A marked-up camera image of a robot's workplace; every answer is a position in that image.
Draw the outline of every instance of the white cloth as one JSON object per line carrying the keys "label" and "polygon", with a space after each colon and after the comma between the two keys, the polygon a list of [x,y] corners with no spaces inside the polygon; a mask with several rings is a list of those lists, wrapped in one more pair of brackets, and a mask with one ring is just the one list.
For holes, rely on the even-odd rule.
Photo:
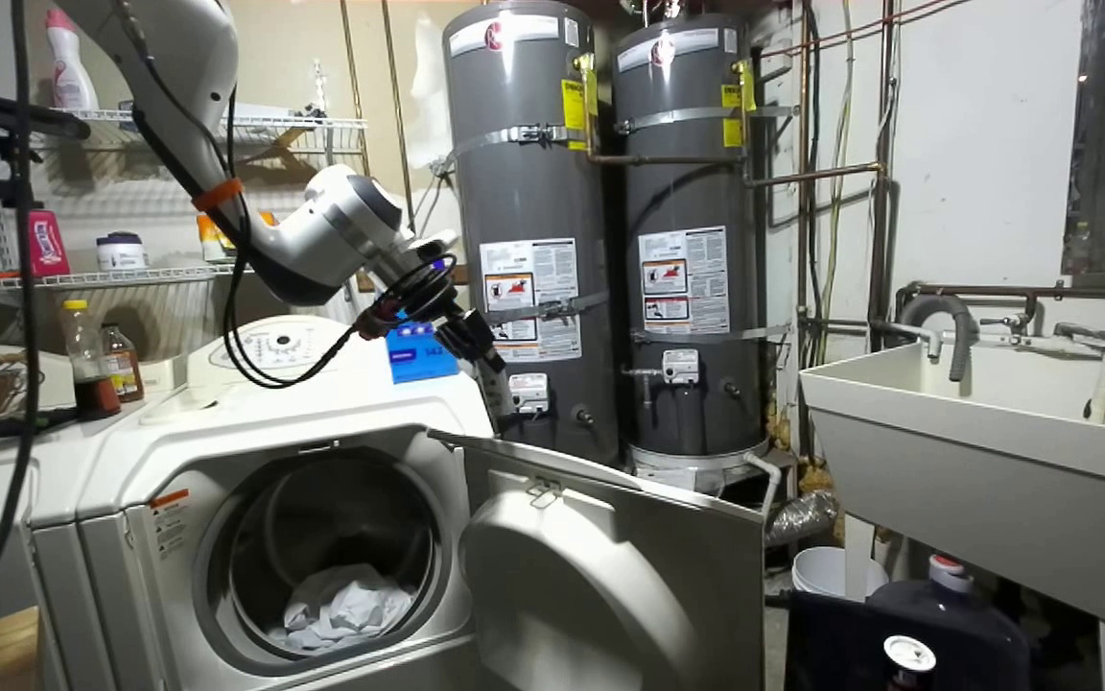
{"label": "white cloth", "polygon": [[322,656],[386,635],[411,603],[411,592],[373,566],[342,566],[307,575],[285,608],[285,625],[269,636],[286,652]]}

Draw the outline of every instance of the spray bottle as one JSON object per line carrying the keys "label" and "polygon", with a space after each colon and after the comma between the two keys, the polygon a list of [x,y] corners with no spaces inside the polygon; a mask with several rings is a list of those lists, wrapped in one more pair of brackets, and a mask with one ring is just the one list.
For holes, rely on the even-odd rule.
{"label": "spray bottle", "polygon": [[60,13],[46,13],[46,36],[53,53],[53,108],[57,112],[94,112],[94,90],[79,61],[79,36],[78,25]]}

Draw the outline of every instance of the bucket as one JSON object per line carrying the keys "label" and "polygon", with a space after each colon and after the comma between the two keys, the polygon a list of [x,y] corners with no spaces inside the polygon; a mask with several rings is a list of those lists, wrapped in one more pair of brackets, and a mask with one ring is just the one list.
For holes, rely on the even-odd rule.
{"label": "bucket", "polygon": [[885,569],[874,561],[868,561],[863,569],[853,566],[849,573],[849,553],[837,547],[814,547],[795,553],[790,561],[790,589],[809,594],[863,603],[885,581]]}

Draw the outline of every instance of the warning label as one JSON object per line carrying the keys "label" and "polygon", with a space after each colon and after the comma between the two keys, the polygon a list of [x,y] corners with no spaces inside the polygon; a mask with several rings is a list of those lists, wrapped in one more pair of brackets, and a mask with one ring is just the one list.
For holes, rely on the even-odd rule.
{"label": "warning label", "polygon": [[723,227],[637,239],[642,327],[653,333],[729,333]]}
{"label": "warning label", "polygon": [[[529,310],[542,305],[564,305],[579,296],[579,260],[570,239],[538,244],[482,244],[482,306],[495,320],[506,310]],[[512,320],[495,327],[495,351],[506,360],[574,360],[583,359],[579,320]]]}

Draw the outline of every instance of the jar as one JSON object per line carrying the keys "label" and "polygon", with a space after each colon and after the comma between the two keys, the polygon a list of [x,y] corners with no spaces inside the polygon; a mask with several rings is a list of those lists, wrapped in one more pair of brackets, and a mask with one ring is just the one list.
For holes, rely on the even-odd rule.
{"label": "jar", "polygon": [[145,268],[142,239],[129,230],[111,230],[94,239],[94,264],[103,274],[142,274]]}

